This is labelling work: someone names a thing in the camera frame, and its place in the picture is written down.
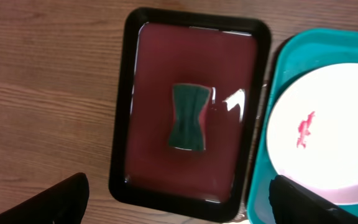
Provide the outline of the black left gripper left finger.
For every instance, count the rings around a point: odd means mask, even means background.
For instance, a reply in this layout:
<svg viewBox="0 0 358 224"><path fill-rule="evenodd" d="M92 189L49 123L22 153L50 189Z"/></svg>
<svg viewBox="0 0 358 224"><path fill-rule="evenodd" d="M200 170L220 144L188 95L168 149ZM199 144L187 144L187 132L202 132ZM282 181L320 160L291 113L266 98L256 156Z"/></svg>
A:
<svg viewBox="0 0 358 224"><path fill-rule="evenodd" d="M80 224L89 196L88 178L79 172L0 213L0 224Z"/></svg>

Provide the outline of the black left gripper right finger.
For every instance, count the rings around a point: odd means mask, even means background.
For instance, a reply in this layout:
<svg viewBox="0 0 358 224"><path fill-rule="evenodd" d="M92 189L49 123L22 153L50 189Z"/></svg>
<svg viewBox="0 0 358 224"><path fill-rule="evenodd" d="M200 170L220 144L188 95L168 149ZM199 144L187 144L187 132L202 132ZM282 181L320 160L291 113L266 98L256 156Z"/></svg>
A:
<svg viewBox="0 0 358 224"><path fill-rule="evenodd" d="M289 178L270 181L269 196L276 224L358 224L358 217Z"/></svg>

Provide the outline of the white plate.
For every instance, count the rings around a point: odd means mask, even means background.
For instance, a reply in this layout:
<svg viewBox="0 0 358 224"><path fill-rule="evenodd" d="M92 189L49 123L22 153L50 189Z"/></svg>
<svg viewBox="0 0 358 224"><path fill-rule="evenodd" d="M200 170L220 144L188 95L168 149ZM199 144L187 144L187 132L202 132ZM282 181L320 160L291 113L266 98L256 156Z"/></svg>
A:
<svg viewBox="0 0 358 224"><path fill-rule="evenodd" d="M266 143L278 174L332 203L358 204L358 63L293 82L272 109Z"/></svg>

